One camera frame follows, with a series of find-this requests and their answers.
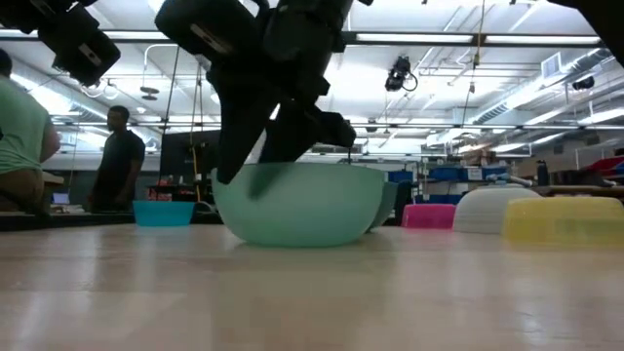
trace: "cable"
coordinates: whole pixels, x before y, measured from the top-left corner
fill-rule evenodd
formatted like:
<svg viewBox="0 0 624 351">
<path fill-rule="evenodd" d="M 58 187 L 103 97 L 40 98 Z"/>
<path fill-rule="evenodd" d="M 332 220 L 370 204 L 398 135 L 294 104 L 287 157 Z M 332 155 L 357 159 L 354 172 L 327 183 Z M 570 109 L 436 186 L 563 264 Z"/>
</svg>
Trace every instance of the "cable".
<svg viewBox="0 0 624 351">
<path fill-rule="evenodd" d="M 477 67 L 481 64 L 481 40 L 482 34 L 484 32 L 484 21 L 486 20 L 486 0 L 483 0 L 481 4 L 481 20 L 479 21 L 479 34 L 477 35 L 477 53 L 475 54 L 475 59 L 473 60 L 474 67 Z"/>
<path fill-rule="evenodd" d="M 481 63 L 481 46 L 482 46 L 482 34 L 484 30 L 484 21 L 486 19 L 486 0 L 483 0 L 481 6 L 481 19 L 479 20 L 479 33 L 477 34 L 477 53 L 473 59 L 472 74 L 470 76 L 470 87 L 466 93 L 466 101 L 464 102 L 464 112 L 461 117 L 461 128 L 466 124 L 466 114 L 468 112 L 468 102 L 470 101 L 470 94 L 474 94 L 475 90 L 475 73 L 477 72 L 477 66 Z M 455 150 L 456 155 L 459 155 L 459 147 Z"/>
<path fill-rule="evenodd" d="M 50 78 L 48 78 L 48 80 L 47 80 L 47 81 L 45 81 L 45 82 L 43 82 L 43 83 L 39 84 L 38 86 L 36 86 L 36 87 L 34 87 L 34 88 L 30 89 L 30 90 L 26 90 L 26 93 L 27 93 L 27 94 L 30 94 L 33 90 L 35 90 L 35 89 L 38 89 L 38 88 L 41 88 L 41 87 L 45 86 L 46 84 L 48 84 L 48 83 L 52 82 L 55 78 L 56 78 L 56 77 L 50 77 Z"/>
<path fill-rule="evenodd" d="M 405 86 L 403 86 L 403 89 L 411 93 L 411 92 L 414 92 L 416 89 L 418 89 L 418 78 L 416 78 L 416 76 L 411 72 L 409 73 L 409 75 L 411 76 L 411 78 L 413 78 L 413 81 L 415 82 L 415 86 L 412 89 L 408 89 Z"/>
<path fill-rule="evenodd" d="M 191 114 L 191 133 L 190 135 L 190 145 L 191 145 L 191 153 L 193 154 L 193 182 L 197 181 L 197 153 L 195 151 L 195 145 L 193 145 L 193 129 L 195 127 L 195 109 L 197 108 L 197 90 L 201 86 L 201 82 L 199 81 L 202 74 L 202 66 L 197 64 L 197 80 L 198 83 L 195 84 L 195 94 L 193 95 L 193 113 Z M 200 196 L 200 187 L 199 184 L 195 185 L 195 194 L 197 195 L 197 202 L 201 202 L 202 198 Z"/>
<path fill-rule="evenodd" d="M 172 76 L 172 84 L 169 89 L 169 101 L 167 102 L 167 111 L 165 112 L 165 125 L 163 126 L 163 138 L 167 133 L 167 125 L 169 124 L 169 114 L 172 108 L 172 100 L 174 98 L 174 86 L 176 84 L 176 76 L 177 76 L 177 65 L 179 64 L 179 46 L 177 46 L 177 50 L 175 51 L 175 63 L 174 63 L 174 75 Z M 160 185 L 160 181 L 163 178 L 163 172 L 161 168 L 158 168 L 158 185 Z M 156 199 L 160 196 L 160 191 L 156 191 Z"/>
</svg>

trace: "ductwork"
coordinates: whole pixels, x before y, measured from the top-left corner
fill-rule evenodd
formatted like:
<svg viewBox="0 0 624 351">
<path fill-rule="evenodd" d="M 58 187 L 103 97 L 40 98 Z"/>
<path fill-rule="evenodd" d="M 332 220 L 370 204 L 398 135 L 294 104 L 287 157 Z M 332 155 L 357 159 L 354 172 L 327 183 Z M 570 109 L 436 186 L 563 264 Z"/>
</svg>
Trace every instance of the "ductwork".
<svg viewBox="0 0 624 351">
<path fill-rule="evenodd" d="M 507 92 L 499 101 L 479 109 L 470 118 L 469 122 L 483 124 L 509 110 L 532 101 L 540 96 L 540 92 L 546 89 L 578 80 L 596 65 L 606 63 L 611 59 L 614 59 L 611 51 L 608 49 L 597 49 L 580 58 L 574 58 L 565 63 L 562 62 L 562 68 L 565 72 L 548 79 L 544 79 L 541 73 L 536 74 L 520 86 Z"/>
<path fill-rule="evenodd" d="M 82 122 L 102 122 L 106 120 L 106 112 L 108 111 L 106 105 L 69 88 L 57 79 L 51 79 L 49 76 L 18 60 L 13 62 L 13 74 L 34 84 L 42 85 L 43 88 L 63 96 L 67 104 L 71 106 L 72 111 L 81 113 L 80 121 Z M 161 135 L 159 133 L 146 129 L 141 131 L 140 134 L 146 142 L 155 142 L 157 145 L 160 145 Z"/>
</svg>

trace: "red object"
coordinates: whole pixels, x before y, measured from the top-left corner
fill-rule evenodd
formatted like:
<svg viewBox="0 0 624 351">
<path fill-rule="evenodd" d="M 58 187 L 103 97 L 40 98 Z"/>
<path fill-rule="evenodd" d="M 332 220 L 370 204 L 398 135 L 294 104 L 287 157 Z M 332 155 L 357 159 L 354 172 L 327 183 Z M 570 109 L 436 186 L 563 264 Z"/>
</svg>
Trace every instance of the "red object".
<svg viewBox="0 0 624 351">
<path fill-rule="evenodd" d="M 454 217 L 455 205 L 407 205 L 403 211 L 401 226 L 417 229 L 452 229 Z"/>
<path fill-rule="evenodd" d="M 611 157 L 588 166 L 586 170 L 598 171 L 602 176 L 614 176 L 616 174 L 615 169 L 622 163 L 624 163 L 624 156 Z"/>
</svg>

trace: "plastic bowl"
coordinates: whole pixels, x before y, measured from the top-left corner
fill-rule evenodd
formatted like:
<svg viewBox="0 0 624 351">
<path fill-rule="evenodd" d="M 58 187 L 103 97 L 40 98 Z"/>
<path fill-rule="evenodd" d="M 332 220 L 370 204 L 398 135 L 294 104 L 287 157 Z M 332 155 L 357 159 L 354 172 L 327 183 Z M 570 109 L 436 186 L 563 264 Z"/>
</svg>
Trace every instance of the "plastic bowl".
<svg viewBox="0 0 624 351">
<path fill-rule="evenodd" d="M 455 205 L 415 204 L 403 210 L 401 226 L 411 229 L 452 229 Z"/>
<path fill-rule="evenodd" d="M 138 226 L 166 227 L 189 225 L 195 203 L 166 201 L 134 201 Z"/>
<path fill-rule="evenodd" d="M 461 233 L 501 234 L 507 205 L 512 200 L 541 196 L 520 185 L 483 186 L 464 196 L 455 211 L 453 230 Z"/>
<path fill-rule="evenodd" d="M 503 235 L 511 243 L 621 247 L 624 207 L 600 197 L 514 200 L 507 207 Z"/>
<path fill-rule="evenodd" d="M 356 241 L 371 227 L 384 186 L 382 171 L 337 164 L 246 165 L 228 185 L 216 180 L 215 171 L 213 179 L 216 207 L 234 235 L 290 248 Z M 257 195 L 259 183 L 266 191 Z"/>
<path fill-rule="evenodd" d="M 383 185 L 381 204 L 379 204 L 377 215 L 374 217 L 374 220 L 372 221 L 369 230 L 383 225 L 386 219 L 388 219 L 388 217 L 392 213 L 392 210 L 394 209 L 394 204 L 397 201 L 398 188 L 399 184 L 395 182 L 387 182 Z"/>
</svg>

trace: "white bowl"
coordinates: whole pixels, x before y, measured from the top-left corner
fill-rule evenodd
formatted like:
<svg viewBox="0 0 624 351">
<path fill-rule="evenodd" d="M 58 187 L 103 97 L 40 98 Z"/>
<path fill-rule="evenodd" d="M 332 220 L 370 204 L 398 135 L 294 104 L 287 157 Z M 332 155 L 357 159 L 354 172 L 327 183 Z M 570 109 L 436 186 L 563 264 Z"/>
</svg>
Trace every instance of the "white bowl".
<svg viewBox="0 0 624 351">
<path fill-rule="evenodd" d="M 466 194 L 457 205 L 453 230 L 462 233 L 500 234 L 510 201 L 539 197 L 534 191 L 520 185 L 480 187 Z"/>
</svg>

